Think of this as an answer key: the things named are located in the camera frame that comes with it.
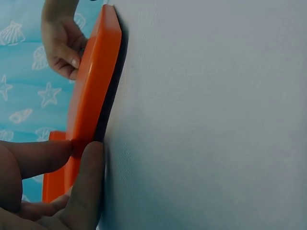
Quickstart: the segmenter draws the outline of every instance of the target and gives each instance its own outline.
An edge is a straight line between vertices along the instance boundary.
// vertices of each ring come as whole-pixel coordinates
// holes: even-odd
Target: orange plastic object
[[[113,6],[104,5],[85,48],[68,112],[66,132],[49,140],[71,140],[74,151],[64,167],[44,175],[43,201],[67,192],[77,177],[84,148],[93,140],[99,114],[118,57],[121,29]]]

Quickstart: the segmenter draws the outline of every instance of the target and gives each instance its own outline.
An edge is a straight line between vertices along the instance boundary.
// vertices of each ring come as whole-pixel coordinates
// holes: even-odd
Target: white starfish pattern
[[[12,89],[13,86],[6,83],[6,75],[2,77],[0,81],[0,93],[2,94],[4,100],[8,100],[8,90]]]
[[[43,98],[41,107],[44,108],[49,103],[57,104],[58,101],[56,99],[56,95],[62,90],[62,88],[53,89],[51,86],[51,82],[48,82],[46,85],[46,90],[38,91],[37,94]]]

